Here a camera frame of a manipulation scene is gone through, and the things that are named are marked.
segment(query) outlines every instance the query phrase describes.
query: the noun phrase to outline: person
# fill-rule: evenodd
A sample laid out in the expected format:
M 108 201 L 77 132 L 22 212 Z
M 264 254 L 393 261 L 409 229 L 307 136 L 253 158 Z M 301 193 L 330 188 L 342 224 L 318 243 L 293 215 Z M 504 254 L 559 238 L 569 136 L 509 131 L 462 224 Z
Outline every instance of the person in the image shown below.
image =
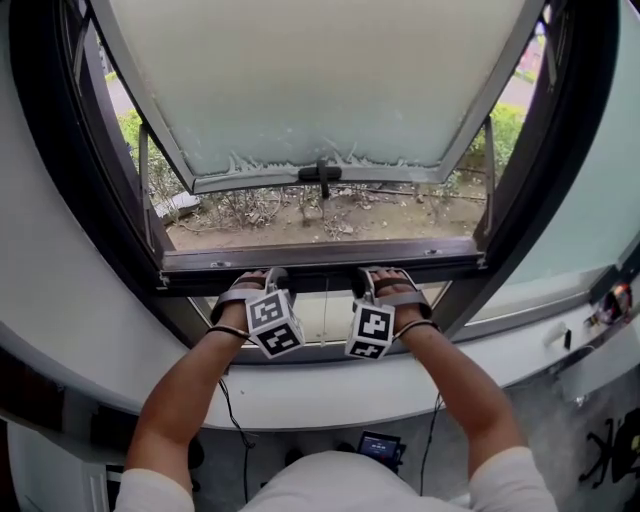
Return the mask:
M 372 277 L 379 281 L 402 278 L 402 275 L 380 270 Z M 236 286 L 260 288 L 252 282 Z M 412 290 L 409 285 L 393 284 L 381 288 L 378 295 Z M 422 319 L 417 305 L 398 307 L 395 315 L 396 332 Z M 228 303 L 219 324 L 246 332 L 244 303 Z M 509 400 L 491 377 L 433 326 L 413 327 L 401 340 L 431 375 L 449 413 L 467 437 L 472 509 L 478 512 L 557 511 Z M 187 468 L 189 443 L 204 422 L 223 372 L 243 342 L 231 333 L 210 332 L 156 385 L 142 408 L 127 454 L 117 512 L 193 510 Z M 243 510 L 455 512 L 462 509 L 435 498 L 418 496 L 396 474 L 368 457 L 336 451 L 303 457 L 284 468 Z

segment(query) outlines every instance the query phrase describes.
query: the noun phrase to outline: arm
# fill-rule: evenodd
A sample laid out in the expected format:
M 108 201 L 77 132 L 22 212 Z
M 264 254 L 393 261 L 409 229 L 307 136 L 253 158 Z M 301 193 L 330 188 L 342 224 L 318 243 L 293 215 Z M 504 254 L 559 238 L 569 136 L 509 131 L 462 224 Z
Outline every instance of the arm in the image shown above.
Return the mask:
M 239 286 L 259 288 L 252 283 Z M 227 305 L 219 323 L 246 331 L 244 303 Z M 191 493 L 189 443 L 202 427 L 218 381 L 243 342 L 231 334 L 211 332 L 169 370 L 142 408 L 125 469 L 161 473 Z
M 377 281 L 403 276 L 390 271 L 373 274 Z M 407 285 L 387 286 L 379 295 L 411 291 Z M 396 329 L 422 319 L 417 306 L 396 310 Z M 526 446 L 526 441 L 504 392 L 487 373 L 431 326 L 418 326 L 402 336 L 431 375 L 447 409 L 460 424 L 469 440 L 469 477 L 492 456 L 514 446 Z

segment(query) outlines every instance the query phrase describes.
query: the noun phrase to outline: wrist strap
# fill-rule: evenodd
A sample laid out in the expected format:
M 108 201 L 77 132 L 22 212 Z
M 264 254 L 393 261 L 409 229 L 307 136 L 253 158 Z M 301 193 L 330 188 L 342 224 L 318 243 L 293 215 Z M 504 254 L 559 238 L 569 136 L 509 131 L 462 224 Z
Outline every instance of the wrist strap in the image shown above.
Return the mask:
M 251 336 L 248 332 L 241 331 L 235 327 L 229 327 L 228 325 L 214 325 L 211 329 L 207 329 L 207 334 L 215 331 L 226 332 L 227 334 L 242 338 L 245 341 L 251 341 Z
M 402 336 L 403 334 L 406 334 L 406 332 L 409 329 L 413 329 L 414 327 L 417 327 L 419 325 L 430 325 L 431 327 L 433 327 L 436 331 L 438 332 L 442 332 L 440 330 L 440 327 L 438 327 L 438 324 L 436 324 L 433 320 L 415 320 L 413 322 L 411 322 L 410 324 L 405 325 L 402 329 L 400 329 L 398 331 L 398 333 L 393 337 L 394 340 L 400 339 L 400 336 Z
M 256 283 L 259 285 L 262 285 L 262 287 L 264 288 L 264 283 L 266 281 L 266 278 L 264 276 L 262 277 L 258 277 L 258 276 L 247 276 L 247 277 L 239 277 L 238 279 L 235 280 L 235 282 L 233 283 L 233 286 L 240 284 L 240 283 Z

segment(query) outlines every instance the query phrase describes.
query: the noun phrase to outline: shoulder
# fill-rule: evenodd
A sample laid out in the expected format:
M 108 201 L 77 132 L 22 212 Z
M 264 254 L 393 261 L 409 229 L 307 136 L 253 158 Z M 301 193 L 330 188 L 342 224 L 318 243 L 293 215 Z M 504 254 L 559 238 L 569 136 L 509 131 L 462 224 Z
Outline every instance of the shoulder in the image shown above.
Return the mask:
M 170 478 L 148 469 L 122 474 L 115 512 L 193 512 L 193 500 Z
M 480 466 L 469 482 L 475 511 L 557 512 L 531 450 L 509 448 Z

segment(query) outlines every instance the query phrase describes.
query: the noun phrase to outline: soil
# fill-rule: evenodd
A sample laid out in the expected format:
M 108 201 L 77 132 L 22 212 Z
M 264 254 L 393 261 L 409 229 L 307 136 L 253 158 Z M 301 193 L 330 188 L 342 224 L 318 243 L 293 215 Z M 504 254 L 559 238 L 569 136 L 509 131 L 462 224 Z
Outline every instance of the soil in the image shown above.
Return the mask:
M 363 205 L 353 195 L 340 195 L 325 201 L 324 219 L 320 208 L 307 208 L 304 221 L 297 202 L 291 201 L 264 226 L 206 228 L 192 215 L 181 225 L 168 226 L 167 233 L 178 250 L 470 236 L 485 209 L 484 188 L 465 182 L 457 193 L 480 199 L 422 196 L 417 200 L 411 195 L 375 193 L 367 194 L 371 202 Z

